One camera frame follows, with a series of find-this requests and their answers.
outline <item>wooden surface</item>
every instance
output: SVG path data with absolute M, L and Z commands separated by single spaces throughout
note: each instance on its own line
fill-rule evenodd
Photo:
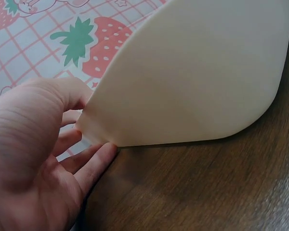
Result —
M 120 152 L 84 230 L 289 230 L 289 51 L 269 110 L 218 141 Z

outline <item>strawberry print tablecloth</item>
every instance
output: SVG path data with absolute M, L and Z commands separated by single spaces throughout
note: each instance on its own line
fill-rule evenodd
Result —
M 126 39 L 165 2 L 0 0 L 0 95 L 32 77 L 75 76 L 94 90 Z

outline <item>strawberry pattern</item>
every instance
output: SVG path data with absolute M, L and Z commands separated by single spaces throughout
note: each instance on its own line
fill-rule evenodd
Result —
M 0 95 L 32 77 L 75 76 L 94 90 L 133 31 L 167 1 L 0 0 Z

